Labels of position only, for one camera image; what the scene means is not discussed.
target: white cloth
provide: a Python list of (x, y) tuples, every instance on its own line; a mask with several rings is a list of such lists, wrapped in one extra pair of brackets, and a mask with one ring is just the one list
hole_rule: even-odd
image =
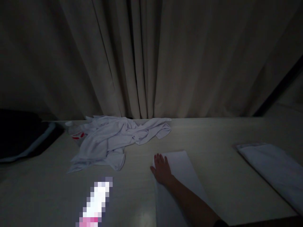
[(68, 172), (75, 172), (91, 165), (110, 165), (119, 171), (125, 160), (124, 147), (144, 144), (156, 136), (163, 138), (170, 132), (166, 121), (170, 118), (153, 118), (144, 125), (137, 125), (128, 118), (94, 116), (86, 118), (89, 123), (81, 125), (87, 134), (79, 153), (71, 160)]
[[(186, 151), (164, 153), (162, 155), (163, 157), (167, 157), (171, 173), (214, 210)], [(156, 191), (157, 227), (190, 226), (173, 196), (163, 185), (159, 184), (154, 177), (153, 179)]]
[(237, 146), (254, 169), (303, 215), (303, 167), (283, 150), (271, 144)]

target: beige curtain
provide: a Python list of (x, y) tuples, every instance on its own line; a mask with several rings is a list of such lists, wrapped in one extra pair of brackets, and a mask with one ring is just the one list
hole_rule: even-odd
[(252, 116), (303, 53), (299, 0), (9, 1), (0, 108)]

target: sleeve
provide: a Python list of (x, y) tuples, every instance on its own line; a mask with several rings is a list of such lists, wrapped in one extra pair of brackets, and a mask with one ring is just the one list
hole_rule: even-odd
[(214, 227), (229, 227), (229, 225), (222, 220), (217, 220), (216, 223), (214, 224)]

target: table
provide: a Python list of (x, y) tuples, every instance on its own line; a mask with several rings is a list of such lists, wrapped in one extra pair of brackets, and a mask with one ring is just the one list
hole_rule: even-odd
[(295, 124), (268, 118), (173, 119), (169, 124), (172, 131), (165, 138), (126, 147), (125, 165), (119, 172), (110, 166), (92, 166), (66, 174), (79, 150), (67, 133), (38, 157), (1, 165), (1, 223), (75, 226), (90, 187), (111, 176), (113, 191), (102, 226), (156, 226), (149, 166), (154, 154), (183, 149), (217, 213), (229, 225), (296, 215), (232, 148), (237, 143), (272, 143), (303, 165)]

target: fingers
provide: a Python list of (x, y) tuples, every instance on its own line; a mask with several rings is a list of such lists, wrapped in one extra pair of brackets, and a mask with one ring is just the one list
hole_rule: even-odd
[(155, 156), (154, 156), (154, 160), (155, 160), (155, 167), (157, 168), (159, 162), (158, 162), (158, 158), (157, 158), (157, 155), (156, 155), (156, 154), (155, 154)]
[(160, 158), (160, 155), (159, 154), (157, 154), (157, 159), (158, 159), (158, 163), (160, 164), (160, 163), (162, 163), (162, 161), (161, 161), (161, 158)]
[(162, 163), (164, 164), (165, 161), (164, 161), (164, 158), (163, 158), (162, 154), (160, 154), (160, 158), (161, 158)]
[(168, 160), (167, 160), (167, 157), (165, 156), (165, 164), (169, 165), (168, 164)]
[(152, 166), (150, 167), (150, 169), (151, 169), (151, 172), (153, 173), (153, 175), (155, 175), (156, 174), (156, 169)]

